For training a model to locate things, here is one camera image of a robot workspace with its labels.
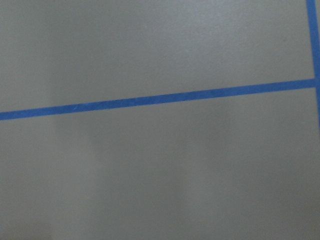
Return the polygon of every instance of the gray surface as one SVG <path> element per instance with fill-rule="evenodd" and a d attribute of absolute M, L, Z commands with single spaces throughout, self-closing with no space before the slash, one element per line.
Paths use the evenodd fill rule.
<path fill-rule="evenodd" d="M 313 89 L 0 129 L 5 240 L 320 238 Z"/>
<path fill-rule="evenodd" d="M 304 0 L 2 0 L 0 111 L 313 77 Z"/>

